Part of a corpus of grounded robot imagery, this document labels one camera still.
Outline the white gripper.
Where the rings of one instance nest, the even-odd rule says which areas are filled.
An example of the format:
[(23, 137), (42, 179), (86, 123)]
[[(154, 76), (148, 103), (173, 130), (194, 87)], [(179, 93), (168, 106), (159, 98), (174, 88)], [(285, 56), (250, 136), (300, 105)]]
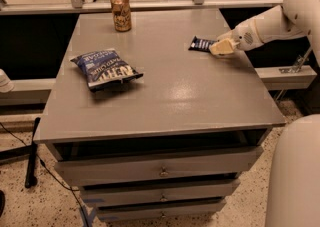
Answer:
[(218, 36), (217, 40), (209, 48), (213, 55), (232, 54), (236, 49), (250, 51), (263, 45), (254, 18), (241, 22), (234, 29)]

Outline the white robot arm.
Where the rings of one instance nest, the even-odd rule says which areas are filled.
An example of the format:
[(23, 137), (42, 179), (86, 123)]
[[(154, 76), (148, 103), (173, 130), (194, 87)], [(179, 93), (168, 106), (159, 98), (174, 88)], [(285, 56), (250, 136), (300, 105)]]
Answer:
[(306, 36), (320, 64), (320, 0), (283, 0), (263, 13), (238, 24), (217, 37), (209, 47), (213, 55), (250, 51), (274, 40)]

